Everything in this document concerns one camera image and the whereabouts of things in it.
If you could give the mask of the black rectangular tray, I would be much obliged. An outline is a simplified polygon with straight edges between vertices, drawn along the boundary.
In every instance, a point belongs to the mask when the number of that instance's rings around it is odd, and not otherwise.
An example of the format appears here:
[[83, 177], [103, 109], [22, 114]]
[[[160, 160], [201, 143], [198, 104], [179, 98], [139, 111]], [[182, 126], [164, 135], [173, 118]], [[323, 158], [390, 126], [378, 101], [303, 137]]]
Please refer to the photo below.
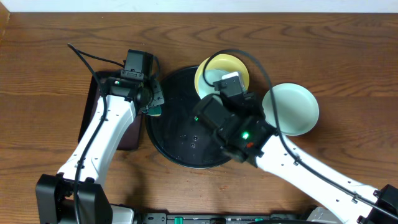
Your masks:
[[[80, 142], [80, 140], [82, 139], [85, 131], [87, 130], [94, 116], [99, 97], [100, 97], [100, 90], [98, 84], [95, 78], [92, 77], [86, 99], [83, 119], [81, 122], [80, 133], [77, 140], [78, 142]], [[135, 151], [139, 148], [143, 118], [144, 117], [141, 112], [137, 113], [133, 123], [127, 128], [126, 132], [122, 136], [119, 146], [117, 147], [117, 150]]]

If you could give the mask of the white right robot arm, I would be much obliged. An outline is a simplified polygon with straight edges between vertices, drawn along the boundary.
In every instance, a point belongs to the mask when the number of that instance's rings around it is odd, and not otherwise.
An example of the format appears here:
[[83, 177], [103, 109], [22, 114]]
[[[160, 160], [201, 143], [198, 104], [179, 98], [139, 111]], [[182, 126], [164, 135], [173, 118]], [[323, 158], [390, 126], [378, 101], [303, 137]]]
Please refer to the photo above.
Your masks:
[[343, 223], [396, 223], [397, 189], [376, 189], [340, 174], [291, 140], [317, 123], [319, 107], [304, 87], [284, 83], [259, 99], [238, 72], [200, 93], [195, 121], [226, 156], [286, 180]]

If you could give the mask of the green and yellow sponge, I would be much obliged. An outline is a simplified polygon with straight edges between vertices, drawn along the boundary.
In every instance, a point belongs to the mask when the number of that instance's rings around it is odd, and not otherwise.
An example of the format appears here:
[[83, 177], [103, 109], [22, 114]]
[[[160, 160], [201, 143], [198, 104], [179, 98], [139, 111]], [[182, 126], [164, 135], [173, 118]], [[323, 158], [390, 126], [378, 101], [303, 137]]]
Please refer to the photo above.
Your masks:
[[162, 108], [160, 105], [146, 110], [146, 115], [158, 117], [162, 114]]

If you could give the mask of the round black tray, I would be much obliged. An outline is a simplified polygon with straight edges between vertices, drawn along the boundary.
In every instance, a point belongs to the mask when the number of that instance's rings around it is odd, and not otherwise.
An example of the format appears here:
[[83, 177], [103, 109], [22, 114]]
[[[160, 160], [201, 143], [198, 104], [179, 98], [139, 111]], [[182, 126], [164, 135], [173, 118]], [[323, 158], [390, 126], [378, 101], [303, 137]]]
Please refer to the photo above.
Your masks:
[[146, 116], [146, 130], [155, 148], [168, 160], [189, 168], [207, 169], [231, 160], [198, 124], [193, 108], [200, 101], [195, 89], [197, 66], [177, 70], [161, 82], [165, 103], [160, 116]]

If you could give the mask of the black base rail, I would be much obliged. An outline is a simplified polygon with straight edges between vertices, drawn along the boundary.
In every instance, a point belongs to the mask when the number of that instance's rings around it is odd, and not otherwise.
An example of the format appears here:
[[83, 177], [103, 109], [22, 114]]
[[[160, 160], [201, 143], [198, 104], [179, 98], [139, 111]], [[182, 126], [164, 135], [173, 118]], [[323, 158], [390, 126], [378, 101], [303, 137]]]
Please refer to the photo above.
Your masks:
[[198, 215], [139, 213], [133, 224], [247, 224], [267, 221], [267, 223], [307, 223], [296, 214], [271, 215]]

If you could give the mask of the mint green plate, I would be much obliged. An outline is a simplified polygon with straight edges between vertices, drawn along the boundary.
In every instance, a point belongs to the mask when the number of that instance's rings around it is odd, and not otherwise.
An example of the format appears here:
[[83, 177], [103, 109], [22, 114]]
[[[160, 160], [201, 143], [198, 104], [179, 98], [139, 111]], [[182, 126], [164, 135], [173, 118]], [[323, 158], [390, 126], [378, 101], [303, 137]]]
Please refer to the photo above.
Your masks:
[[209, 84], [213, 84], [214, 82], [220, 81], [223, 75], [228, 74], [229, 72], [225, 70], [219, 69], [211, 69], [206, 70], [205, 78], [203, 78], [202, 72], [198, 72], [195, 74], [195, 88], [198, 93], [200, 99], [203, 99], [209, 94], [217, 94], [219, 95], [219, 91], [215, 90], [214, 87], [209, 86]]
[[299, 136], [317, 124], [320, 109], [313, 94], [303, 86], [282, 83], [272, 88], [282, 134]]

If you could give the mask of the yellow plate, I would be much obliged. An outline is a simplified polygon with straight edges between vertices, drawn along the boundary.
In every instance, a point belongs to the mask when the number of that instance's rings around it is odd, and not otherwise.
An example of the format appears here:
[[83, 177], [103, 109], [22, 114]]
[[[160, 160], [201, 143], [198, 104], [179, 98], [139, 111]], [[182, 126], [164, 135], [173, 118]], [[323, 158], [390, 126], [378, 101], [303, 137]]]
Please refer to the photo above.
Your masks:
[[[205, 67], [208, 58], [204, 60], [198, 67], [196, 73], [202, 72]], [[249, 87], [249, 72], [240, 59], [235, 56], [228, 55], [228, 54], [220, 54], [213, 58], [209, 64], [206, 66], [206, 70], [211, 69], [219, 69], [225, 70], [229, 73], [238, 72], [240, 75], [241, 80], [243, 81], [243, 86], [245, 90], [248, 90]]]

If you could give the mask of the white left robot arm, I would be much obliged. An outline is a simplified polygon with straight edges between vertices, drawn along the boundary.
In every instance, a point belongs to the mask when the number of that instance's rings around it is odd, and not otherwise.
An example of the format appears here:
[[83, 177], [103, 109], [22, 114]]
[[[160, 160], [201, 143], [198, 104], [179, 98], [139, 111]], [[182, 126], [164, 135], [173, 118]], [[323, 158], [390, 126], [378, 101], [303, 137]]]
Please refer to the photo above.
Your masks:
[[134, 210], [109, 203], [103, 190], [116, 149], [139, 112], [161, 114], [158, 58], [129, 50], [121, 69], [101, 78], [96, 111], [73, 154], [35, 187], [41, 223], [133, 223]]

